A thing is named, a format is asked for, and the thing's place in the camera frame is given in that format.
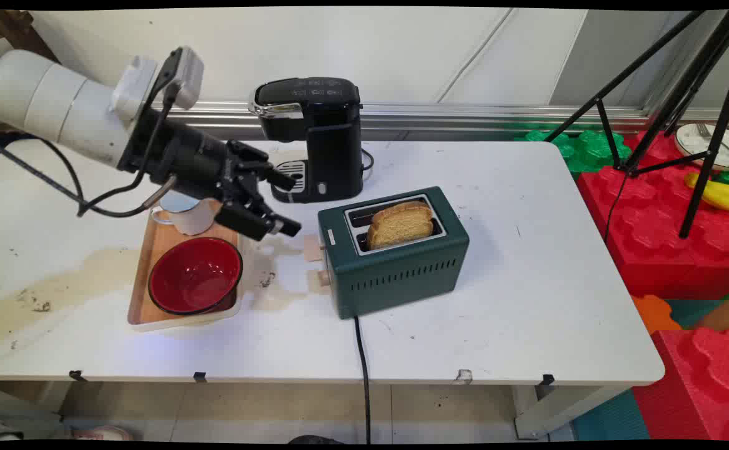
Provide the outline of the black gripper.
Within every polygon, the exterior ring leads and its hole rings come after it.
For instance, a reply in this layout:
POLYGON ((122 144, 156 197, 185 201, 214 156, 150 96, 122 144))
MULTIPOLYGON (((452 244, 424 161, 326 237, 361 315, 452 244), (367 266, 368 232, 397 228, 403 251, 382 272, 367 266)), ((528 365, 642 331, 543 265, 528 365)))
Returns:
POLYGON ((152 143, 143 165, 148 141, 161 112, 147 108, 136 122, 132 137, 119 160, 119 169, 129 173, 143 170, 150 182, 162 184, 173 174, 175 191, 196 199, 214 198, 221 202, 216 223, 255 241, 266 234, 294 237, 302 223, 281 216, 270 208, 257 181, 221 181, 227 162, 227 178, 253 176, 285 191, 297 180, 269 162, 266 152, 241 141, 221 141, 193 127, 166 119, 152 143))

